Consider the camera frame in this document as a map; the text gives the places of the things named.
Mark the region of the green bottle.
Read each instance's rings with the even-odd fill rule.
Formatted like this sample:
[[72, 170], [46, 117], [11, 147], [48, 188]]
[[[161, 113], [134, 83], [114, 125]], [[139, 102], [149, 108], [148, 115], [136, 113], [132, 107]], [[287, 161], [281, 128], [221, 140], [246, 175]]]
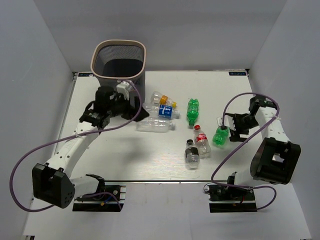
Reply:
[[226, 126], [219, 126], [212, 138], [212, 143], [215, 147], [223, 149], [229, 138], [229, 128]]
[[187, 119], [188, 125], [193, 127], [198, 119], [199, 116], [199, 101], [198, 99], [191, 98], [188, 102], [187, 106]]

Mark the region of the clear bottle orange cap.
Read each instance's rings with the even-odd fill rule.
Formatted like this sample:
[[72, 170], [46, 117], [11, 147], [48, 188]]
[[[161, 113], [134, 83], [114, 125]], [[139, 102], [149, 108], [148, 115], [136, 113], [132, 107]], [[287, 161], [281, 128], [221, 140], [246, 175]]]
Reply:
[[173, 107], [174, 109], [177, 107], [177, 103], [175, 101], [158, 91], [154, 91], [151, 94], [150, 101], [155, 105], [167, 105]]

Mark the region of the clear unlabelled plastic bottle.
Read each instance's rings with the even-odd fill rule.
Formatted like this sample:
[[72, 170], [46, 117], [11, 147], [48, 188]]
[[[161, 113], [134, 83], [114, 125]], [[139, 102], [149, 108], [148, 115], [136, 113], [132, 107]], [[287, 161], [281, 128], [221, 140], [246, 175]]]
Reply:
[[136, 123], [136, 130], [148, 133], [166, 133], [174, 131], [176, 124], [172, 120], [147, 117]]

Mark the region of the clear bottle blue label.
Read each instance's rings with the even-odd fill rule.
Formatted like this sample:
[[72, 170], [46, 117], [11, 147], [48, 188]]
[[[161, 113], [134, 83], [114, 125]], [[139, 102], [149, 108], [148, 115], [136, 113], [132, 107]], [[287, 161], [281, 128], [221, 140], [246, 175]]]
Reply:
[[168, 120], [180, 118], [180, 112], [169, 105], [143, 103], [142, 106], [151, 118], [163, 118]]

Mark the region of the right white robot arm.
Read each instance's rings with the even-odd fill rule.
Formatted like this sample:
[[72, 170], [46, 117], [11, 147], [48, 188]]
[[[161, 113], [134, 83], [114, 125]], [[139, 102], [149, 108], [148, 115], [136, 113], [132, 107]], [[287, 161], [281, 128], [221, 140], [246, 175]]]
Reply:
[[301, 154], [301, 147], [287, 137], [281, 120], [279, 107], [264, 96], [254, 96], [249, 101], [248, 113], [226, 113], [224, 120], [230, 130], [231, 142], [245, 142], [249, 130], [262, 128], [274, 119], [262, 131], [262, 143], [255, 153], [250, 167], [236, 171], [228, 177], [226, 195], [236, 200], [244, 193], [244, 187], [256, 187], [263, 184], [286, 185], [290, 182]]

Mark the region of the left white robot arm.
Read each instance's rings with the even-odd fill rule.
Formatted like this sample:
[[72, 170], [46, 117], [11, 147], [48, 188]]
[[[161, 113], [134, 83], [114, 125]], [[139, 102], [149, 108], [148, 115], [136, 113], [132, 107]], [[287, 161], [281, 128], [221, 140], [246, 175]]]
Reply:
[[65, 209], [74, 199], [105, 196], [106, 187], [103, 177], [86, 174], [71, 178], [72, 172], [90, 144], [106, 129], [110, 119], [122, 116], [129, 121], [142, 120], [146, 111], [142, 109], [142, 99], [134, 98], [131, 106], [129, 93], [135, 89], [131, 81], [121, 81], [116, 88], [101, 86], [79, 118], [73, 135], [44, 164], [36, 164], [32, 169], [34, 197], [51, 205]]

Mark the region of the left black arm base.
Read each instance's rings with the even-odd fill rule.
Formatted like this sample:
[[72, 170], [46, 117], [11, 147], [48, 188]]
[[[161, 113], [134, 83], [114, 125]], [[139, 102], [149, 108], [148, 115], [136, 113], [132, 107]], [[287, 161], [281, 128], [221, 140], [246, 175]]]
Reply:
[[74, 200], [73, 212], [119, 213], [125, 204], [126, 185], [121, 182], [105, 182], [92, 197], [78, 197]]

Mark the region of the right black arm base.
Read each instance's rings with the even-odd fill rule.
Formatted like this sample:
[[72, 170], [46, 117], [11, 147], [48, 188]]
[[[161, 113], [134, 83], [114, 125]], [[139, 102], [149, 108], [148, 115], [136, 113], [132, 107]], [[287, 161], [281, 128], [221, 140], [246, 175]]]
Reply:
[[253, 190], [206, 184], [203, 191], [208, 195], [210, 213], [257, 212]]

